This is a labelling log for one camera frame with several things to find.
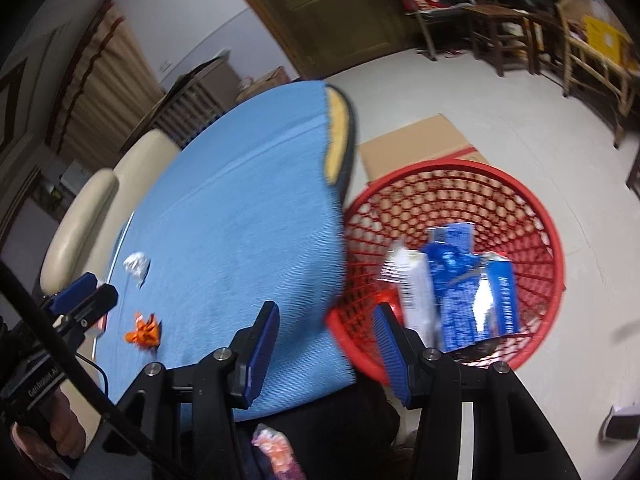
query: orange wrapper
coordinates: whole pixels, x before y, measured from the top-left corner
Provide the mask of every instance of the orange wrapper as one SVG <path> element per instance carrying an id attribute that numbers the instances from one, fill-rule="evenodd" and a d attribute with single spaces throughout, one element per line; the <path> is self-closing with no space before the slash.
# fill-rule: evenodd
<path id="1" fill-rule="evenodd" d="M 127 332 L 124 336 L 127 343 L 134 343 L 142 349 L 158 348 L 160 346 L 160 324 L 156 321 L 156 316 L 151 314 L 149 321 L 139 312 L 136 312 L 136 329 Z"/>

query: yellow box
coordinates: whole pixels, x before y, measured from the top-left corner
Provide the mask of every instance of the yellow box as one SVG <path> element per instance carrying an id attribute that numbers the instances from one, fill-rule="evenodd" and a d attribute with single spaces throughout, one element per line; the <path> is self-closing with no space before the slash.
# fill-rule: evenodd
<path id="1" fill-rule="evenodd" d="M 630 39 L 609 23 L 598 20 L 593 16 L 584 17 L 587 29 L 587 44 L 608 57 L 615 64 L 626 65 Z"/>

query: human hand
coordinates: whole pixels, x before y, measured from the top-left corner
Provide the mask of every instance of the human hand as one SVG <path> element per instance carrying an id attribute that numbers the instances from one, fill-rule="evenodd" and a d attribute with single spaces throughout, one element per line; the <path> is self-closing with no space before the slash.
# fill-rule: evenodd
<path id="1" fill-rule="evenodd" d="M 86 444 L 84 428 L 78 422 L 76 414 L 71 411 L 69 399 L 60 390 L 52 394 L 49 424 L 51 437 L 56 441 L 58 453 L 61 456 L 80 458 Z M 36 464 L 55 469 L 55 453 L 31 428 L 14 424 L 12 437 L 17 446 Z"/>

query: metal bolt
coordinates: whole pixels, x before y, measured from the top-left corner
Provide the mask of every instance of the metal bolt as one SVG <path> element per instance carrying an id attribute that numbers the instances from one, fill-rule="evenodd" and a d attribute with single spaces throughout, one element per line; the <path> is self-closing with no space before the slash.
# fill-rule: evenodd
<path id="1" fill-rule="evenodd" d="M 217 361 L 226 361 L 233 355 L 231 348 L 218 348 L 213 352 L 213 358 Z"/>
<path id="2" fill-rule="evenodd" d="M 506 374 L 511 371 L 511 367 L 504 361 L 496 361 L 492 366 L 499 374 Z"/>
<path id="3" fill-rule="evenodd" d="M 427 361 L 437 361 L 442 357 L 442 352 L 437 348 L 425 348 L 422 351 L 422 357 L 427 359 Z"/>
<path id="4" fill-rule="evenodd" d="M 147 374 L 149 377 L 158 375 L 161 370 L 162 370 L 162 365 L 158 362 L 149 363 L 147 366 L 145 366 L 145 374 Z"/>

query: white tile floor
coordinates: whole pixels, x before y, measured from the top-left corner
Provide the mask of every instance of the white tile floor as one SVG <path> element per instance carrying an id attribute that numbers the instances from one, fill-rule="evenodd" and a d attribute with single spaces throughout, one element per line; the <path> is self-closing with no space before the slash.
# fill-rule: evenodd
<path id="1" fill-rule="evenodd" d="M 469 54 L 431 62 L 401 52 L 328 81 L 352 99 L 360 142 L 443 113 L 546 206 L 564 247 L 566 291 L 552 331 L 517 374 L 583 480 L 612 478 L 635 443 L 600 444 L 600 425 L 612 404 L 640 401 L 640 201 L 625 187 L 638 136 L 615 150 L 610 128 L 548 78 L 499 78 Z M 349 202 L 365 183 L 358 160 Z"/>

